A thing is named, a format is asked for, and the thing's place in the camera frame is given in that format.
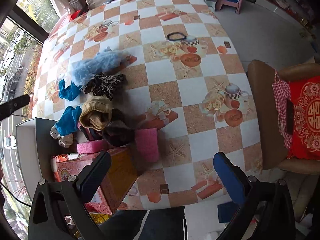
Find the pink foam block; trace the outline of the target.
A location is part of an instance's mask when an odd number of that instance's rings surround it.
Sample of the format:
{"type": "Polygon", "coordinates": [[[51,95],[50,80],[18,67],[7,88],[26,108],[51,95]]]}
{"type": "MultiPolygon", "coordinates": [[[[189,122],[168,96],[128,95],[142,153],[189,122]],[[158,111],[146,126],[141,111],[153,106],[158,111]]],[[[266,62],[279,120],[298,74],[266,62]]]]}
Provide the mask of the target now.
{"type": "Polygon", "coordinates": [[[76,145],[78,154],[92,154],[109,148],[109,144],[105,140],[94,140],[82,142],[76,145]]]}
{"type": "Polygon", "coordinates": [[[159,160],[157,128],[136,130],[135,143],[138,153],[145,161],[155,163],[159,160]]]}

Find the white polka dot scrunchie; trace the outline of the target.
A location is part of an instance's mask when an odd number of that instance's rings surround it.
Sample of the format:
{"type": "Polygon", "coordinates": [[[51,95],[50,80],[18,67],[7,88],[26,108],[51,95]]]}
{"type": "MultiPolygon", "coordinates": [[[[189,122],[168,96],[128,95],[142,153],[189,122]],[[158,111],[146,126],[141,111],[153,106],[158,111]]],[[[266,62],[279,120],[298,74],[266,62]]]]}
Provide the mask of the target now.
{"type": "Polygon", "coordinates": [[[58,140],[58,143],[61,147],[64,147],[64,148],[69,148],[72,144],[73,144],[73,134],[68,134],[68,135],[61,135],[57,129],[55,128],[55,126],[53,126],[51,129],[50,129],[50,136],[53,138],[53,139],[56,139],[58,140]]]}

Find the red checkered cloth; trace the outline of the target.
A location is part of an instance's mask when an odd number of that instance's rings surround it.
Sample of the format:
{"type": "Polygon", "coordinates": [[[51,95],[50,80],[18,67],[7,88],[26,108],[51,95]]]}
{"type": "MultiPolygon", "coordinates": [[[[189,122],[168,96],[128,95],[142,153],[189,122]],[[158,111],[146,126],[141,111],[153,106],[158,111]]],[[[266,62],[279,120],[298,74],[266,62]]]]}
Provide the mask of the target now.
{"type": "Polygon", "coordinates": [[[278,72],[274,71],[274,82],[272,83],[274,101],[278,112],[279,133],[284,139],[284,146],[289,150],[292,143],[292,135],[286,131],[287,125],[287,100],[291,100],[289,84],[282,80],[278,72]]]}

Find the tan beige sock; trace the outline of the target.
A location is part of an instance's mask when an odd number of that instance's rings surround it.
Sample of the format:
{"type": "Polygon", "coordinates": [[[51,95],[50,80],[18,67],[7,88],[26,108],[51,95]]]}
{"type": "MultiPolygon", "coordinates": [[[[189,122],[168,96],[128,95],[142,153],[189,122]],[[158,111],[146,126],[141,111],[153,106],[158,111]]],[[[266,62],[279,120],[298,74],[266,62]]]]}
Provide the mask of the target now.
{"type": "Polygon", "coordinates": [[[104,96],[92,96],[82,106],[79,118],[85,128],[102,131],[112,118],[112,101],[104,96]]]}

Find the red embroidered cushion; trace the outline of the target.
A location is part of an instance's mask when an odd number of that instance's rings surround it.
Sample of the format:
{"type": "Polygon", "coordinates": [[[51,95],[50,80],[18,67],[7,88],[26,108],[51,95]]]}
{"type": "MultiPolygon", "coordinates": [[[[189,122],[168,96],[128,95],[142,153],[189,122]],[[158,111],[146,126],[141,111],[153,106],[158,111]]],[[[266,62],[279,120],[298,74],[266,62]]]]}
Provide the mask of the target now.
{"type": "Polygon", "coordinates": [[[293,133],[287,158],[319,161],[319,76],[289,82],[293,133]]]}

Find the checkered patterned tablecloth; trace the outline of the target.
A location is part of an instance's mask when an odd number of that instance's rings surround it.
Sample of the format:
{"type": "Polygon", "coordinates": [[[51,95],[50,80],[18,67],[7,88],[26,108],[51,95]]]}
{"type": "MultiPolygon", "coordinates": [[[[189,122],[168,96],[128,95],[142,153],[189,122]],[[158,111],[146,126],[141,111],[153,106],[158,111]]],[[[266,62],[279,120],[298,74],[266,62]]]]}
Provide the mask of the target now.
{"type": "Polygon", "coordinates": [[[262,172],[252,91],[230,38],[204,0],[117,0],[63,25],[43,45],[32,115],[58,119],[69,102],[60,79],[73,62],[107,46],[128,52],[127,85],[114,106],[131,126],[157,128],[159,160],[121,208],[150,210],[223,196],[213,156],[224,152],[247,175],[262,172]]]}

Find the grey white storage box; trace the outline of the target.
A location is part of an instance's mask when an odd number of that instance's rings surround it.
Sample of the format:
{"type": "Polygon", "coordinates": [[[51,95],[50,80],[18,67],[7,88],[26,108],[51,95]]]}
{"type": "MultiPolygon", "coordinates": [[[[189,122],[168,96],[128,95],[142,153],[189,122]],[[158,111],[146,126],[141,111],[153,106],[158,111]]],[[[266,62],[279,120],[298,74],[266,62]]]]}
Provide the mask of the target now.
{"type": "Polygon", "coordinates": [[[32,118],[16,125],[18,161],[30,199],[40,179],[54,181],[51,157],[76,152],[76,141],[69,148],[63,148],[50,136],[55,123],[55,120],[32,118]]]}

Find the pink striped sock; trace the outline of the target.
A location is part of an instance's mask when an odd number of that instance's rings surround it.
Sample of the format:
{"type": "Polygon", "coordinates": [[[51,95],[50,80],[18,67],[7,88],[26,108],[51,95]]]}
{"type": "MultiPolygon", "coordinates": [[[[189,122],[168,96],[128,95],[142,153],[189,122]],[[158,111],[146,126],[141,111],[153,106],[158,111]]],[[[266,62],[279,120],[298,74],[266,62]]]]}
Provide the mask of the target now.
{"type": "Polygon", "coordinates": [[[103,135],[100,131],[96,131],[93,128],[87,128],[82,126],[80,122],[77,124],[78,129],[84,134],[88,141],[95,141],[103,139],[103,135]]]}

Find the red patterned carton box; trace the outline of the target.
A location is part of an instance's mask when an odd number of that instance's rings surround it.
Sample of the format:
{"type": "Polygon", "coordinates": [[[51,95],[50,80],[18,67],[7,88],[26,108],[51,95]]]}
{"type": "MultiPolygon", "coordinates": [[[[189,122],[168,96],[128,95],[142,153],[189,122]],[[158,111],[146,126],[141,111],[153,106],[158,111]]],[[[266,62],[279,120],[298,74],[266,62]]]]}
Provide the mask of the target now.
{"type": "MultiPolygon", "coordinates": [[[[97,192],[86,209],[93,213],[112,215],[138,178],[130,146],[107,150],[111,156],[111,166],[97,192]]],[[[85,166],[93,163],[98,153],[63,154],[52,157],[50,164],[57,181],[64,181],[70,175],[78,175],[85,166]]]]}

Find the leopard print scrunchie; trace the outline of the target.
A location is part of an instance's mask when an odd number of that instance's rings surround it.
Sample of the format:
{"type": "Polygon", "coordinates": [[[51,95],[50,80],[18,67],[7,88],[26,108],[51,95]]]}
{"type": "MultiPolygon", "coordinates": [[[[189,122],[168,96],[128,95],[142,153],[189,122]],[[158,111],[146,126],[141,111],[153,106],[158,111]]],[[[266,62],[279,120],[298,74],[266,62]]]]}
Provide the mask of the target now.
{"type": "Polygon", "coordinates": [[[82,92],[93,96],[104,96],[112,101],[115,94],[125,83],[126,76],[124,74],[107,75],[99,73],[83,87],[82,92]]]}

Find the dark knitted sock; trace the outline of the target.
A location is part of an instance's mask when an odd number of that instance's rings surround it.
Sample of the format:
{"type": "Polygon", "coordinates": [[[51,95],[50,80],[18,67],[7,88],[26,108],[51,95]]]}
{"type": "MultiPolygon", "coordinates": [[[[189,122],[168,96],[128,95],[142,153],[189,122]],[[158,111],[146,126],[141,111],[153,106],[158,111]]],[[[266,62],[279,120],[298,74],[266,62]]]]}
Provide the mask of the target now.
{"type": "Polygon", "coordinates": [[[135,130],[126,125],[123,113],[114,108],[111,121],[102,131],[102,136],[110,145],[120,147],[135,141],[135,130]]]}

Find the light blue fluffy cloth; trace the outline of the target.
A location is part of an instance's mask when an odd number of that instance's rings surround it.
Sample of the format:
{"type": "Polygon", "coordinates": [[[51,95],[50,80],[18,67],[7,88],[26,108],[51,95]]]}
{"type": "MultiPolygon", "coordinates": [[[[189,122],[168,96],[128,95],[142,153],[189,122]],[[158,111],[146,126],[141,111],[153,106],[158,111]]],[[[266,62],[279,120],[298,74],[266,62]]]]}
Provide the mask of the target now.
{"type": "Polygon", "coordinates": [[[122,63],[129,64],[131,55],[126,51],[112,50],[107,46],[91,59],[71,63],[68,68],[71,80],[76,86],[84,87],[99,73],[110,73],[122,63]]]}

